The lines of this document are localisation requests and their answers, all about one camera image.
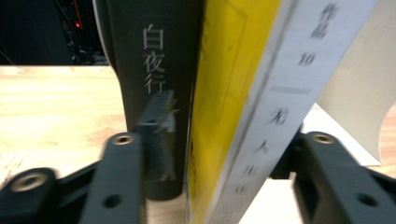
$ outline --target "black book spine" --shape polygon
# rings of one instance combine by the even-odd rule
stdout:
[[[177,178],[163,188],[169,196],[163,198],[175,197],[183,186],[201,1],[107,0],[106,3],[113,39],[113,66],[117,67],[128,131],[134,130],[151,95],[174,91]]]

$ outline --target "book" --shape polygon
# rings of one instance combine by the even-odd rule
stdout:
[[[239,222],[375,3],[206,1],[189,223]]]
[[[94,5],[106,56],[120,81],[128,132],[152,95],[173,91],[176,176],[148,191],[150,199],[172,199],[184,184],[201,2],[96,0]]]

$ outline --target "screw hole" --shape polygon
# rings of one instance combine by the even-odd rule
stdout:
[[[17,181],[11,186],[11,189],[14,192],[21,192],[30,189],[35,189],[47,181],[47,175],[41,173],[33,173],[30,175],[26,175]]]
[[[371,207],[378,206],[378,202],[370,195],[359,193],[357,198],[361,203],[364,203],[365,205],[368,205]]]
[[[316,135],[314,135],[314,139],[315,139],[315,141],[320,142],[322,144],[334,143],[334,139],[332,137],[330,137],[329,135],[316,134]]]
[[[122,135],[122,136],[118,136],[117,138],[115,138],[113,140],[113,144],[114,145],[126,145],[129,143],[132,143],[133,141],[134,141],[134,139],[132,138],[132,136]]]
[[[119,194],[110,195],[103,200],[103,205],[106,208],[117,207],[120,203],[121,203],[121,196]]]

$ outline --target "book spine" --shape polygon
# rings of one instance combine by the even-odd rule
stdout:
[[[176,180],[163,181],[161,189],[151,192],[163,197],[150,197],[171,199],[183,188],[200,1],[106,0],[102,6],[107,8],[112,41],[106,49],[114,50],[109,55],[117,69],[128,131],[134,131],[152,95],[174,91]]]
[[[271,174],[321,90],[362,27],[375,0],[301,0],[292,11],[271,69],[258,69],[260,85],[240,123],[229,155],[231,171],[218,185],[206,223],[238,223]]]

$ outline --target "black plastic bracket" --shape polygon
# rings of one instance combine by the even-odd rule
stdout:
[[[298,133],[272,178],[297,174],[304,223],[396,223],[395,180],[361,167],[326,133]]]

